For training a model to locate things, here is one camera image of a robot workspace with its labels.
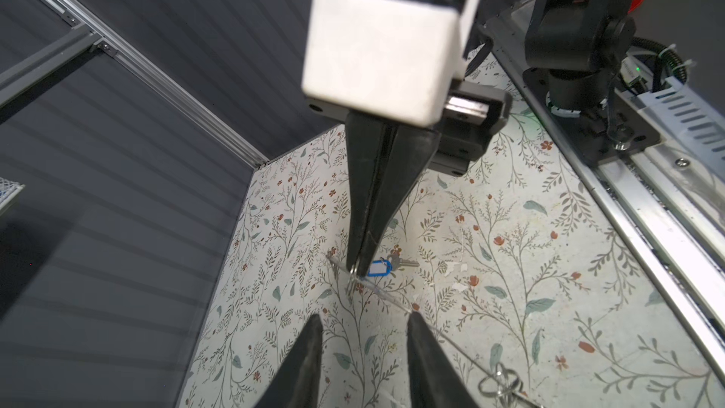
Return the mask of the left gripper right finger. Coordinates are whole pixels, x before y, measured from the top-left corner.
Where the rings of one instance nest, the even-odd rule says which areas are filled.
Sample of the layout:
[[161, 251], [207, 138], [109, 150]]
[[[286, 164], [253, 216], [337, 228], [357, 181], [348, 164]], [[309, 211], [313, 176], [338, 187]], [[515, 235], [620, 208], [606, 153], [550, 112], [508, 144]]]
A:
[[412, 407], [478, 407], [417, 312], [408, 317], [407, 359]]

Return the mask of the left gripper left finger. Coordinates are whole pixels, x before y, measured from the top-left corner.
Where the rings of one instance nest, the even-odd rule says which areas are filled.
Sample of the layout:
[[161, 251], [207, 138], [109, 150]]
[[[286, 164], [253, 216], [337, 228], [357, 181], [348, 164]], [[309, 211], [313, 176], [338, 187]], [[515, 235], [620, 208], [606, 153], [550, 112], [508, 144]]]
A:
[[323, 354], [323, 325], [317, 314], [309, 317], [301, 333], [267, 387], [257, 408], [316, 407]]

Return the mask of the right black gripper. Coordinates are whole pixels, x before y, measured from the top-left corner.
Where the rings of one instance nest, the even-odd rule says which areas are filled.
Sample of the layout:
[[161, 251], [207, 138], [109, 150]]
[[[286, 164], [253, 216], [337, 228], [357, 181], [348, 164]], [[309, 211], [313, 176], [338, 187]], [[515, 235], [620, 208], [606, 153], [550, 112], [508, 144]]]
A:
[[510, 116], [499, 88], [448, 83], [308, 85], [316, 113], [345, 124], [351, 207], [347, 268], [364, 277], [395, 213], [426, 169], [462, 177]]

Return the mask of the perforated metal ring disc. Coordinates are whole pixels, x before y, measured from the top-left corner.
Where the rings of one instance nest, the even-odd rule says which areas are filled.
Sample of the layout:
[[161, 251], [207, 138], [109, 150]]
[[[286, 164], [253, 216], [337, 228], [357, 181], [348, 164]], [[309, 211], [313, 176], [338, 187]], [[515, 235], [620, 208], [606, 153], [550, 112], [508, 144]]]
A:
[[[377, 283], [373, 283], [373, 281], [370, 281], [369, 279], [359, 277], [356, 274], [355, 269], [347, 270], [345, 263], [340, 261], [338, 258], [328, 255], [326, 259], [330, 262], [333, 268], [349, 276], [350, 289], [356, 290], [359, 285], [364, 287], [364, 290], [368, 293], [377, 296], [382, 302], [394, 306], [398, 309], [398, 311], [407, 315], [408, 323], [409, 315], [415, 312], [412, 307], [406, 305], [400, 298], [386, 292]], [[506, 368], [506, 366], [502, 364], [499, 364], [493, 370], [484, 368], [448, 335], [432, 326], [432, 324], [428, 323], [426, 319], [425, 322], [428, 324], [441, 348], [444, 344], [451, 346], [459, 354], [459, 356], [466, 358], [470, 362], [471, 366], [477, 368], [483, 374], [483, 377], [480, 379], [477, 386], [477, 392], [481, 397], [494, 402], [494, 404], [498, 407], [537, 407], [539, 405], [537, 402], [523, 394], [522, 382], [515, 370]]]

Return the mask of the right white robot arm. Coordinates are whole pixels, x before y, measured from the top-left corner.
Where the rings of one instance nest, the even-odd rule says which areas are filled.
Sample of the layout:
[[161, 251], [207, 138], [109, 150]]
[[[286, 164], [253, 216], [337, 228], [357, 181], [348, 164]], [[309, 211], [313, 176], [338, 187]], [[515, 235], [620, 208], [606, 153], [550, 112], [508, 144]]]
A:
[[[636, 36], [632, 0], [534, 0], [523, 49], [544, 75], [551, 111], [589, 164], [658, 141], [615, 87], [627, 52], [659, 54]], [[489, 54], [489, 0], [312, 0], [302, 91], [312, 110], [344, 124], [349, 166], [347, 270], [364, 277], [389, 223], [423, 172], [455, 176], [506, 125], [512, 98], [468, 81]]]

